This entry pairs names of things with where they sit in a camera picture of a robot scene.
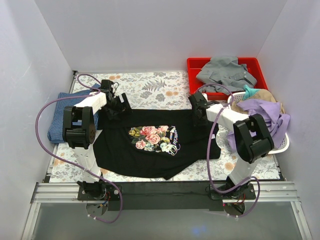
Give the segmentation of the black floral print t-shirt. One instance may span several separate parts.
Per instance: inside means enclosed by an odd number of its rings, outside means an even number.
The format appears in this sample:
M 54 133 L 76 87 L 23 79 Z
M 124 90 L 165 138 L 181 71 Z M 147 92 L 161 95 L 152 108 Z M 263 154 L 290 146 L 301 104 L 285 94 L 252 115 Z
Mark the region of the black floral print t-shirt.
M 96 162 L 119 175 L 168 180 L 207 158 L 212 125 L 194 126 L 190 109 L 135 109 L 121 120 L 109 120 L 100 112 L 102 132 L 93 144 Z M 220 155 L 212 138 L 209 158 Z

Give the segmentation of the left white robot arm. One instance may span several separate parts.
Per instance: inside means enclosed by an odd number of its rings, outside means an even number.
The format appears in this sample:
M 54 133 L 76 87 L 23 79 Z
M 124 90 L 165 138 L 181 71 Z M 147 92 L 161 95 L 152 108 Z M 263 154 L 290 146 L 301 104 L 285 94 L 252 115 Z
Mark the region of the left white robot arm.
M 84 167 L 83 181 L 79 182 L 83 193 L 95 200 L 107 199 L 110 194 L 99 179 L 102 172 L 94 154 L 94 142 L 99 135 L 94 115 L 102 111 L 109 120 L 120 121 L 132 113 L 126 94 L 115 94 L 118 86 L 118 83 L 103 79 L 100 93 L 91 93 L 80 103 L 63 110 L 62 138 L 72 148 L 80 166 Z

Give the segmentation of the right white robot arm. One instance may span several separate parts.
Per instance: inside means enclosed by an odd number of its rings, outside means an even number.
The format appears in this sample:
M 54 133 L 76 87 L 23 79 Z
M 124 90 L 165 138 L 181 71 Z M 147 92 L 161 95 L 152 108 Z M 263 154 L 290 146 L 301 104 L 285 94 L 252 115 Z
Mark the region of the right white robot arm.
M 206 94 L 196 92 L 188 97 L 192 106 L 193 123 L 204 126 L 212 122 L 207 145 L 207 172 L 212 189 L 220 195 L 237 199 L 245 192 L 253 178 L 252 173 L 258 160 L 265 157 L 273 148 L 274 142 L 260 114 L 247 115 L 222 105 L 217 101 L 207 101 Z M 219 124 L 234 133 L 236 152 L 239 156 L 236 165 L 226 179 L 226 184 L 216 187 L 210 172 L 210 148 L 213 131 Z

